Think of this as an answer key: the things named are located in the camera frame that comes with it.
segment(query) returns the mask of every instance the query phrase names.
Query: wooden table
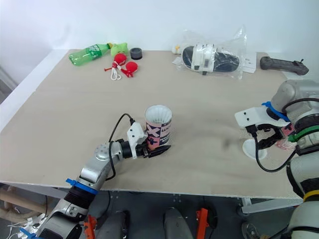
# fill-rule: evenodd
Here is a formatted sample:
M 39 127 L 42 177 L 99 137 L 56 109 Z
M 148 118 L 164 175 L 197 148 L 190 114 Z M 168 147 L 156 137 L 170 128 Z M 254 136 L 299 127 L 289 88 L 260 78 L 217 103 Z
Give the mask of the wooden table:
M 269 101 L 284 75 L 258 66 L 241 81 L 202 76 L 177 70 L 174 58 L 170 52 L 145 51 L 134 78 L 111 81 L 103 70 L 111 56 L 76 67 L 65 55 L 2 130 L 0 181 L 68 187 L 65 179 L 76 179 L 122 113 L 144 126 L 145 109 L 162 104 L 173 112 L 171 149 L 118 164 L 104 190 L 298 198 L 285 170 L 264 172 L 243 153 L 250 135 L 234 117 Z M 128 127 L 123 121 L 114 139 L 126 138 Z M 273 146 L 262 163 L 275 168 L 289 155 Z

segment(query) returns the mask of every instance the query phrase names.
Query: plastic bag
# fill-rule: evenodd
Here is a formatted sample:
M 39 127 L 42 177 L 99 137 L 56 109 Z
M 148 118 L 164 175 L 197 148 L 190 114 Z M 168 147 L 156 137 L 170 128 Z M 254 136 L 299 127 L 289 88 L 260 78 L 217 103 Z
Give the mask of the plastic bag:
M 205 39 L 184 31 L 181 43 L 172 47 L 174 54 L 181 54 L 173 64 L 178 69 L 187 68 L 202 75 L 218 74 L 241 79 L 246 55 L 246 31 L 241 27 L 231 40 Z

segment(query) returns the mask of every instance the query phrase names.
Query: bottle label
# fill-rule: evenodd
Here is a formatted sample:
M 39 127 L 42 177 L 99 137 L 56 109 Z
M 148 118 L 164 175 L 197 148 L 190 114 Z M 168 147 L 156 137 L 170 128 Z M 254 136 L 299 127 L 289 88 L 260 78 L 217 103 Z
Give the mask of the bottle label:
M 90 46 L 90 47 L 88 47 L 88 49 L 89 49 L 89 52 L 90 52 L 93 60 L 102 56 L 101 49 L 99 48 L 98 45 Z

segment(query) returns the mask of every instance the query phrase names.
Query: green plastic bottle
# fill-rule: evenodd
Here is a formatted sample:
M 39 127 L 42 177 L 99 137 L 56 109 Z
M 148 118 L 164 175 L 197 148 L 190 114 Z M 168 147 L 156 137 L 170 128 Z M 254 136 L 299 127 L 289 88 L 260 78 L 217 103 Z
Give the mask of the green plastic bottle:
M 112 44 L 95 44 L 89 46 L 82 51 L 75 52 L 69 55 L 69 59 L 73 65 L 81 66 L 84 63 L 93 61 L 101 56 L 105 55 L 111 48 Z

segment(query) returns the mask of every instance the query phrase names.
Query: yellow band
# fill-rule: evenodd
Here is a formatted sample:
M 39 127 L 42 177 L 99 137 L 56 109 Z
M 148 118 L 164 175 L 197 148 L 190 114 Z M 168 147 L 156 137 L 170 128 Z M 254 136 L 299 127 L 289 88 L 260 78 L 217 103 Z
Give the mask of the yellow band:
M 308 197 L 311 197 L 313 195 L 319 195 L 319 190 L 312 190 L 310 192 L 307 192 L 305 195 L 304 195 L 304 201 L 308 198 Z

